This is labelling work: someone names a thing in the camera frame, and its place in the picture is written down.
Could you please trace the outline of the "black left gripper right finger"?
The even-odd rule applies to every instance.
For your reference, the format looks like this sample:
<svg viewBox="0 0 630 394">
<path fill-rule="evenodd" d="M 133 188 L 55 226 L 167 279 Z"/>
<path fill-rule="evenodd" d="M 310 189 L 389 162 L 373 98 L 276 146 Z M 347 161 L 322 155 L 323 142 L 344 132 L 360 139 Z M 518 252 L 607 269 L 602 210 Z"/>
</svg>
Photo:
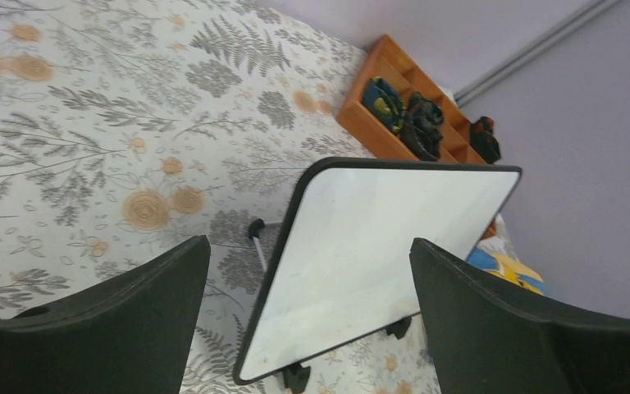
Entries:
<svg viewBox="0 0 630 394">
<path fill-rule="evenodd" d="M 630 393 L 630 318 L 538 295 L 423 238 L 409 258 L 444 393 Z"/>
</svg>

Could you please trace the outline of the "white marker pen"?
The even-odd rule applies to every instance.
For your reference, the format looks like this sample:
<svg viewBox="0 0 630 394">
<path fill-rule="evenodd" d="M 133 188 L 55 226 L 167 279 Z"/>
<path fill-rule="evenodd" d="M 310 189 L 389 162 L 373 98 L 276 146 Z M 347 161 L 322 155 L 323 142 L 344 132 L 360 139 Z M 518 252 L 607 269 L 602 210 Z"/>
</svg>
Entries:
<svg viewBox="0 0 630 394">
<path fill-rule="evenodd" d="M 263 230 L 266 226 L 266 223 L 261 218 L 258 218 L 252 221 L 248 227 L 248 238 L 253 242 L 254 248 L 258 255 L 258 260 L 264 272 L 267 271 L 268 263 L 263 253 L 263 248 L 259 235 L 260 231 Z"/>
</svg>

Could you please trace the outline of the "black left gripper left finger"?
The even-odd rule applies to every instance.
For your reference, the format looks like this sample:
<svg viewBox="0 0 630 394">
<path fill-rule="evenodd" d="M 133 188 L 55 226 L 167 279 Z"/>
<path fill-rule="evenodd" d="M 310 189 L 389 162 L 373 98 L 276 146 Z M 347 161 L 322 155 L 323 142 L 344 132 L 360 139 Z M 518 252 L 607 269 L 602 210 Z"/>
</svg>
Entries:
<svg viewBox="0 0 630 394">
<path fill-rule="evenodd" d="M 208 278 L 194 236 L 73 295 L 0 318 L 0 393 L 177 393 Z"/>
</svg>

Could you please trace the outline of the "white whiteboard black frame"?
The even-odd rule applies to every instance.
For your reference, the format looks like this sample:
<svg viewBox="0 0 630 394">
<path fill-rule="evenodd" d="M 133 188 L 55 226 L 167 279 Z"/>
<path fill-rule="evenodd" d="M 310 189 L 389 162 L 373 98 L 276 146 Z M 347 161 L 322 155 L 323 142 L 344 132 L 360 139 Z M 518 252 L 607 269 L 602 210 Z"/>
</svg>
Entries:
<svg viewBox="0 0 630 394">
<path fill-rule="evenodd" d="M 417 238 L 466 258 L 516 166 L 321 159 L 297 180 L 235 362 L 246 386 L 418 315 Z"/>
</svg>

